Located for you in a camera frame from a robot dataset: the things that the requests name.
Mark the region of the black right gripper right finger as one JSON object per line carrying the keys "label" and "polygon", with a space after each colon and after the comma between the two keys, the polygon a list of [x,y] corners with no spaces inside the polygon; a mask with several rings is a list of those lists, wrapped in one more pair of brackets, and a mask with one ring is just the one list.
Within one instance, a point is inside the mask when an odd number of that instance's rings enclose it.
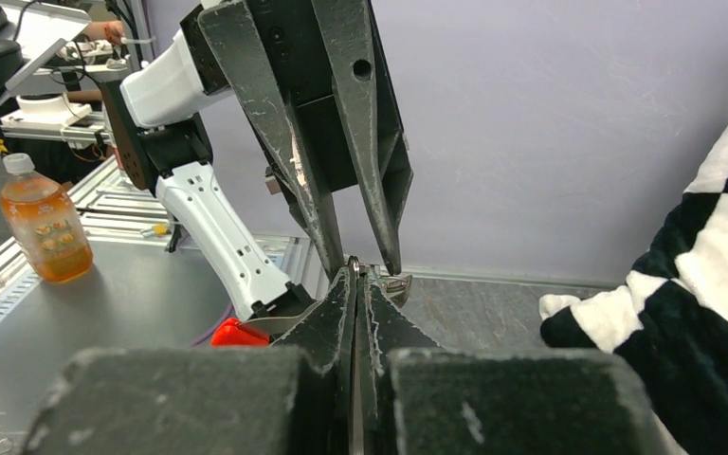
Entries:
{"label": "black right gripper right finger", "polygon": [[621,359],[550,350],[534,285],[422,279],[408,303],[377,272],[357,293],[361,454],[667,454]]}

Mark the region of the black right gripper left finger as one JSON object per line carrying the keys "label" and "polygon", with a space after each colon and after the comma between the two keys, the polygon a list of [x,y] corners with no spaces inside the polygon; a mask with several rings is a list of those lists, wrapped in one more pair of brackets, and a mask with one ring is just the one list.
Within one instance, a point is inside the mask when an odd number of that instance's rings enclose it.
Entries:
{"label": "black right gripper left finger", "polygon": [[268,347],[93,348],[55,378],[25,454],[346,454],[357,277]]}

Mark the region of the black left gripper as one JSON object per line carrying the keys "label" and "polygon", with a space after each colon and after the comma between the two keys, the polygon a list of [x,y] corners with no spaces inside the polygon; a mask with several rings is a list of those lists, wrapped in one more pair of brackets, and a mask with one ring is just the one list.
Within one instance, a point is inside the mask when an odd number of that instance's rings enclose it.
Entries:
{"label": "black left gripper", "polygon": [[384,266],[401,274],[413,171],[372,3],[220,1],[198,24],[326,275],[345,266],[330,191],[356,186]]}

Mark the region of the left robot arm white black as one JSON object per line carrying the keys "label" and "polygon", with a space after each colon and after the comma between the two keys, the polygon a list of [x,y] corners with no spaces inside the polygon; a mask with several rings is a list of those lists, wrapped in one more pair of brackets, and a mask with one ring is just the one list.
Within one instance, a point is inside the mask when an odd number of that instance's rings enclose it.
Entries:
{"label": "left robot arm white black", "polygon": [[185,227],[238,318],[294,313],[309,297],[258,247],[214,173],[200,114],[227,98],[325,273],[346,264],[333,195],[350,187],[384,266],[401,273],[413,172],[370,2],[203,1],[153,62],[100,89],[125,171]]}

